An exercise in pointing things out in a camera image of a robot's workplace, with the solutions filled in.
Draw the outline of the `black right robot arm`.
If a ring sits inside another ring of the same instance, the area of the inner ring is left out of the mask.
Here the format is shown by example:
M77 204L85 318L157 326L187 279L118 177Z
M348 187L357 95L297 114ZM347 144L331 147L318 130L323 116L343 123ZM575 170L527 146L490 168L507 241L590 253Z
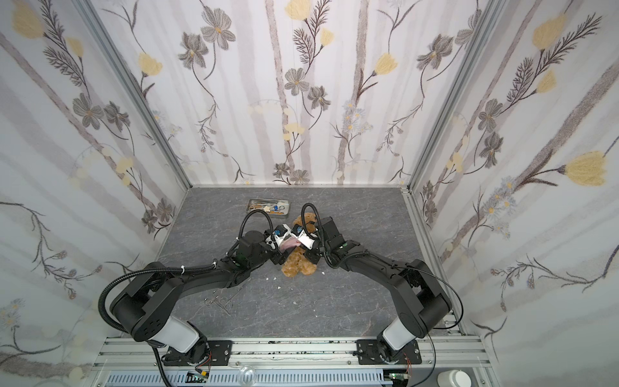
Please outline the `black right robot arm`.
M324 259L332 269L363 275L388 290L396 318L377 336L377 356L382 362L396 363L407 345L427 337L453 310L444 289L449 284L435 276L424 261L394 261L346 240L335 221L321 218L312 203L301 207L301 226L314 241L311 254Z

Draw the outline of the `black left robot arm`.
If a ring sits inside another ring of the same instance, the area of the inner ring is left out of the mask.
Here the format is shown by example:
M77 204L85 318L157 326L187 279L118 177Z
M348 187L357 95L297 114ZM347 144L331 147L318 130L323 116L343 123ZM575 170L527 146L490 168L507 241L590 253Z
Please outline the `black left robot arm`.
M174 361L199 369L211 361L211 346L195 325L173 316L177 302L206 290L236 287L267 261L279 263L280 246L289 233L289 227L273 224L265 232L240 230L224 258L210 264L170 267L153 262L126 273L103 289L98 313L107 325L154 352L166 347Z

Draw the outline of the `brown teddy bear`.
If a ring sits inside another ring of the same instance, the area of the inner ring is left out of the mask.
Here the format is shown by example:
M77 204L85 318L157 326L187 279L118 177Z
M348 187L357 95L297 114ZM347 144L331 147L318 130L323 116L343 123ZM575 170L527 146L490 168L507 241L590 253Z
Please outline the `brown teddy bear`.
M293 222L292 228L295 228L296 226L301 227L303 220L306 221L306 229L310 233L316 231L317 219L314 213L307 213L303 216L297 217ZM306 257L306 248L304 245L296 246L295 250L289 254L285 263L281 267L281 271L286 277L296 277L299 273L302 273L305 276L310 276L314 274L316 270L317 264L314 264Z

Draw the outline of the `pink teddy hoodie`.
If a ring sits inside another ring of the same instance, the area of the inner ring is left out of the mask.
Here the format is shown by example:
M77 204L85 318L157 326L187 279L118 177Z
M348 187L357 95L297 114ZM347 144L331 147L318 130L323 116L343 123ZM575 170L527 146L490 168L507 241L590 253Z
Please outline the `pink teddy hoodie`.
M295 249L296 247L302 245L302 242L296 236L289 236L286 239L282 240L279 244L279 250L283 253L290 248Z

